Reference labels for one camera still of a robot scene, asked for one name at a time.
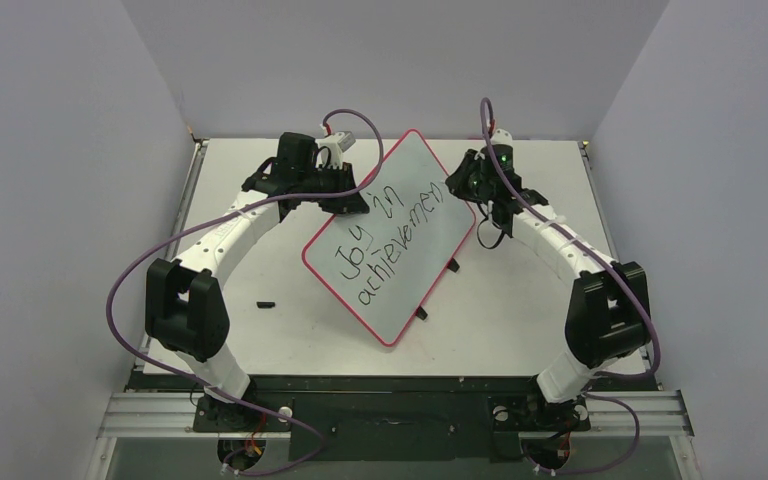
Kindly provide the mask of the aluminium frame rail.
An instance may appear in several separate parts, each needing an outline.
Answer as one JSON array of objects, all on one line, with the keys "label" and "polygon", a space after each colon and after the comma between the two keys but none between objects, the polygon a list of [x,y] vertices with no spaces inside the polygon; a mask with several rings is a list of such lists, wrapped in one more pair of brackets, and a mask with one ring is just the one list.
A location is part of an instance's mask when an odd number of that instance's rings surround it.
[{"label": "aluminium frame rail", "polygon": [[[247,430],[199,426],[206,416],[197,411],[188,393],[115,393],[111,396],[100,438],[243,438]],[[622,437],[634,433],[652,437],[692,437],[694,430],[679,391],[596,392],[584,400],[588,424],[585,436]]]}]

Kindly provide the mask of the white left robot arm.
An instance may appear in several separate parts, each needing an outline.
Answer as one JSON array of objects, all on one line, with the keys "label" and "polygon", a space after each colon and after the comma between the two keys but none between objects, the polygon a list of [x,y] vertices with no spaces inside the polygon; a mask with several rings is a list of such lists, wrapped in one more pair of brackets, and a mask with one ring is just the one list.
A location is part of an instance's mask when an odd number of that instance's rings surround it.
[{"label": "white left robot arm", "polygon": [[219,416],[232,429],[251,427],[259,405],[246,395],[252,380],[227,344],[230,316],[223,286],[256,243],[301,203],[315,202],[336,215],[368,213],[353,167],[343,159],[354,142],[348,131],[319,140],[283,133],[275,155],[243,182],[228,220],[147,270],[147,334],[206,381],[206,394],[221,402]]}]

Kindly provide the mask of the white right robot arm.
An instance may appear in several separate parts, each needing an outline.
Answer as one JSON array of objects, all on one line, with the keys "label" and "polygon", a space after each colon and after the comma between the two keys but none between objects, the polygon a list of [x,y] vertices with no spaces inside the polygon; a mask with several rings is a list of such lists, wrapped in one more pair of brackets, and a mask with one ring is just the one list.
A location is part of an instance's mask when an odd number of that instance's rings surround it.
[{"label": "white right robot arm", "polygon": [[538,391],[524,400],[526,418],[548,427],[564,403],[581,395],[608,366],[646,345],[660,347],[650,315],[646,274],[622,264],[576,234],[548,200],[522,186],[513,148],[495,144],[469,149],[446,181],[455,197],[475,204],[501,239],[531,250],[564,283],[571,296],[564,325],[565,346],[536,378]]}]

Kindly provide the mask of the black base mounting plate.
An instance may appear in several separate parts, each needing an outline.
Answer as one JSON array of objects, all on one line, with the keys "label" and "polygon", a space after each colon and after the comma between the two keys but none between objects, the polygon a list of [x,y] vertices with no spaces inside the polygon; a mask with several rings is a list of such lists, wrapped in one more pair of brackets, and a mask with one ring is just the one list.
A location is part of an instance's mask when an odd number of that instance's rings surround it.
[{"label": "black base mounting plate", "polygon": [[134,372],[125,389],[185,394],[195,410],[187,431],[218,435],[218,457],[237,469],[253,466],[278,439],[288,441],[292,460],[556,463],[569,458],[571,434],[591,430],[597,405],[586,397],[549,404],[527,378],[266,375],[244,397],[254,409],[171,375]]}]

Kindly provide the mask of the red framed whiteboard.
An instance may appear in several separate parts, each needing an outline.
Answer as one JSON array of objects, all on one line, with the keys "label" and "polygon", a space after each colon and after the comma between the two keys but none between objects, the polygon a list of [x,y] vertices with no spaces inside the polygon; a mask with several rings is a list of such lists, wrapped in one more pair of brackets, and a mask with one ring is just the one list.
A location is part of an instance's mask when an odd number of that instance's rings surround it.
[{"label": "red framed whiteboard", "polygon": [[307,269],[384,346],[396,345],[476,225],[421,133],[394,144],[362,190],[366,214],[333,216],[302,250]]}]

